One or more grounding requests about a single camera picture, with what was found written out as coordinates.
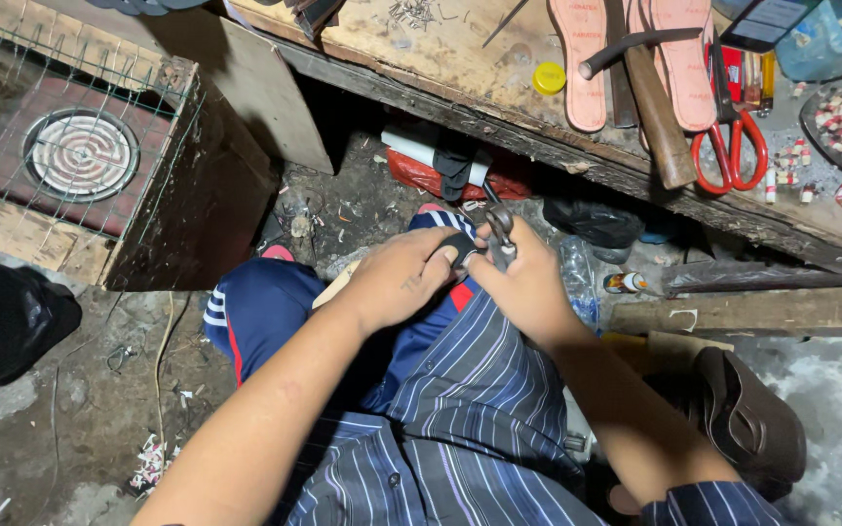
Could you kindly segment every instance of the red scissors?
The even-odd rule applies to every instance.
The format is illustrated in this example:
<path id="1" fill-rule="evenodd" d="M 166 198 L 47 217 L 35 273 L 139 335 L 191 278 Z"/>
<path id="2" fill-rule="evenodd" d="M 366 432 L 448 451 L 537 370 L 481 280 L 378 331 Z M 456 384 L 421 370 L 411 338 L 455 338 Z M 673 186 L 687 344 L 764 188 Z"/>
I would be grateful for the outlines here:
<path id="1" fill-rule="evenodd" d="M 745 110 L 739 112 L 732 106 L 730 88 L 727 86 L 726 66 L 723 64 L 723 52 L 720 47 L 719 38 L 714 32 L 714 41 L 710 45 L 711 69 L 713 70 L 714 97 L 717 100 L 717 122 L 708 128 L 708 131 L 697 134 L 690 144 L 690 155 L 694 159 L 694 167 L 697 169 L 697 184 L 716 196 L 722 196 L 731 189 L 739 191 L 751 190 L 762 182 L 765 177 L 766 168 L 769 164 L 768 146 L 765 145 L 763 133 L 759 126 L 752 120 Z M 721 124 L 730 124 L 730 149 L 727 151 L 726 142 L 720 134 Z M 756 150 L 756 171 L 752 179 L 744 183 L 739 176 L 739 151 L 743 140 L 743 129 L 746 130 L 746 137 L 752 142 Z M 700 151 L 704 136 L 710 136 L 710 143 L 717 153 L 717 164 L 719 164 L 720 176 L 723 178 L 723 185 L 717 186 L 708 182 L 701 173 Z"/>

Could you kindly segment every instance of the pliers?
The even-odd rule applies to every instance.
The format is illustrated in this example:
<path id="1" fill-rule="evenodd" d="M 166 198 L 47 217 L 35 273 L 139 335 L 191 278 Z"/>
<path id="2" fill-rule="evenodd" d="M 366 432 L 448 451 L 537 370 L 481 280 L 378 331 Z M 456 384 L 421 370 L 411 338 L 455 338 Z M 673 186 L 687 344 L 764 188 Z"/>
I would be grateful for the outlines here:
<path id="1" fill-rule="evenodd" d="M 512 243 L 509 238 L 513 226 L 512 214 L 502 204 L 502 200 L 498 198 L 498 194 L 489 181 L 483 182 L 483 192 L 490 201 L 485 211 L 485 221 L 489 223 L 489 227 L 492 229 L 492 235 L 489 236 L 486 243 L 489 250 L 492 251 L 492 260 L 496 264 L 496 268 L 505 272 L 509 265 L 515 261 L 517 255 L 516 244 Z"/>

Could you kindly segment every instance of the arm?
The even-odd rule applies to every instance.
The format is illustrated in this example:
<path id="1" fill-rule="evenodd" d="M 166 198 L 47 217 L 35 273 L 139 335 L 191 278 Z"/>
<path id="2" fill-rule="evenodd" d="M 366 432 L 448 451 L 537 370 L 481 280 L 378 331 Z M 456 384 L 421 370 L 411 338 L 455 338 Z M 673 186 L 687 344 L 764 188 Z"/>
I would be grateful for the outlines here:
<path id="1" fill-rule="evenodd" d="M 359 347 L 423 307 L 451 277 L 457 249 L 431 255 L 449 227 L 393 237 L 197 431 L 136 526 L 259 525 Z"/>
<path id="2" fill-rule="evenodd" d="M 480 237 L 488 230 L 481 229 Z M 695 428 L 607 352 L 567 300 L 557 254 L 521 218 L 518 257 L 501 273 L 485 257 L 468 269 L 509 320 L 554 360 L 619 480 L 642 506 L 668 489 L 739 475 Z M 477 243 L 484 246 L 481 240 Z"/>

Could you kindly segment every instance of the red stripe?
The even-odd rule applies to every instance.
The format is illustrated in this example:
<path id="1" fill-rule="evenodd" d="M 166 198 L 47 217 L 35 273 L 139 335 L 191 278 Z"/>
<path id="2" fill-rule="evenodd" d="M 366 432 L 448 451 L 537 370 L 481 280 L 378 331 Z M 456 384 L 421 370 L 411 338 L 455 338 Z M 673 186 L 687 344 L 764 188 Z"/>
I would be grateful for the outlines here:
<path id="1" fill-rule="evenodd" d="M 242 387 L 242 355 L 239 345 L 236 344 L 233 324 L 229 323 L 229 315 L 227 315 L 227 329 L 229 330 L 229 346 L 233 349 L 233 365 L 236 367 L 236 389 L 239 389 Z"/>
<path id="2" fill-rule="evenodd" d="M 450 290 L 450 299 L 454 302 L 454 306 L 457 307 L 457 312 L 463 310 L 463 307 L 467 305 L 467 301 L 470 300 L 474 296 L 474 293 L 464 284 L 459 284 Z"/>

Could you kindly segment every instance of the concrete floor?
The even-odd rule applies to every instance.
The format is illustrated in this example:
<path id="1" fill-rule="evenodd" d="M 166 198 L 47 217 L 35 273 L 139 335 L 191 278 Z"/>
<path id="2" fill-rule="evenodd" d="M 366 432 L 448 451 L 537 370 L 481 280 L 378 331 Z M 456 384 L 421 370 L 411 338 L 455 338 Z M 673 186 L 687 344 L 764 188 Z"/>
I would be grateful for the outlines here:
<path id="1" fill-rule="evenodd" d="M 727 341 L 804 425 L 804 478 L 776 506 L 795 524 L 842 525 L 842 338 Z"/>
<path id="2" fill-rule="evenodd" d="M 289 247 L 298 260 L 312 265 L 323 277 L 332 278 L 348 258 L 357 257 L 354 253 L 361 247 L 401 231 L 421 203 L 437 201 L 393 182 L 385 164 L 372 160 L 382 150 L 377 135 L 358 132 L 349 137 L 335 177 L 318 177 L 286 166 L 289 190 L 276 207 L 285 229 L 302 203 L 317 206 L 313 199 L 319 197 L 308 187 L 319 188 L 325 200 L 320 213 L 325 225 L 317 228 L 312 247 L 289 235 L 277 243 Z M 554 237 L 541 219 L 541 200 L 520 201 L 512 208 L 543 236 Z M 659 269 L 676 261 L 677 250 L 670 245 L 638 244 L 626 269 L 640 269 L 649 274 L 649 281 L 657 281 Z M 20 264 L 2 255 L 0 262 Z M 597 281 L 619 270 L 600 262 L 594 269 Z M 80 329 L 27 375 L 0 388 L 0 505 L 12 499 L 0 513 L 0 524 L 24 525 L 32 520 L 36 525 L 124 524 L 139 506 L 125 482 L 138 464 L 139 448 L 151 432 L 158 431 L 153 361 L 168 322 L 168 293 L 124 294 L 107 323 L 118 293 L 45 273 L 71 287 L 84 317 Z M 604 316 L 614 301 L 650 299 L 617 297 L 602 290 L 598 294 Z M 198 334 L 206 294 L 176 293 L 174 301 L 175 316 L 183 315 L 168 346 L 161 377 L 165 429 L 172 447 L 182 445 L 235 389 L 228 360 Z M 807 472 L 777 506 L 796 524 L 842 525 L 842 339 L 729 340 L 743 361 L 789 402 L 805 426 Z M 116 374 L 107 368 L 106 357 L 120 344 L 132 345 L 139 356 Z M 55 467 L 50 415 L 58 363 L 55 422 L 61 460 L 50 491 Z M 181 405 L 175 391 L 195 392 L 200 386 L 202 392 Z"/>

